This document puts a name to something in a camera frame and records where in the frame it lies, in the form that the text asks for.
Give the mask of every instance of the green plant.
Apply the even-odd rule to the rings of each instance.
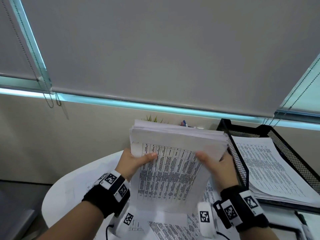
[[[150,114],[149,118],[148,118],[148,116],[146,116],[146,118],[143,118],[143,119],[141,119],[141,120],[144,120],[144,121],[152,121],[152,122],[158,122],[158,120],[157,120],[157,116],[156,116],[153,120],[151,119],[151,114]]]

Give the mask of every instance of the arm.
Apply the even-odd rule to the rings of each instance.
[[[115,170],[127,181],[145,163],[157,158],[156,153],[149,153],[135,158],[130,149],[125,149]],[[103,222],[101,210],[88,201],[83,201],[70,210],[57,223],[50,227],[39,240],[88,240],[93,239]]]
[[[220,191],[239,184],[233,159],[229,153],[225,153],[220,161],[215,161],[204,152],[197,152],[196,156],[214,175]],[[270,227],[252,227],[239,234],[241,240],[279,240]]]

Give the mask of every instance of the stack of paper in tray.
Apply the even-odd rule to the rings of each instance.
[[[320,195],[280,156],[271,138],[232,137],[255,197],[320,207]]]
[[[197,160],[205,151],[219,160],[227,148],[221,131],[136,120],[130,129],[131,153],[158,158],[131,180],[131,203],[140,210],[191,214],[202,200],[210,173]]]

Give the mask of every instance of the floor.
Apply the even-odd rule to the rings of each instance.
[[[38,215],[21,238],[23,240],[37,239],[48,227],[41,214],[42,201],[51,185],[20,183],[0,180],[0,191],[8,198],[26,209],[35,210]]]

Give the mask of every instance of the paper tray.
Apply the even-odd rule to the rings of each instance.
[[[281,157],[318,193],[320,194],[319,175],[292,149],[291,146],[269,125],[260,125],[257,128],[232,125],[228,119],[221,119],[217,131],[224,131],[228,138],[229,150],[234,158],[238,177],[243,186],[249,189],[249,170],[233,141],[232,136],[240,137],[270,137]],[[262,204],[272,205],[301,212],[320,214],[320,208],[299,204],[279,202],[274,200],[258,199]]]

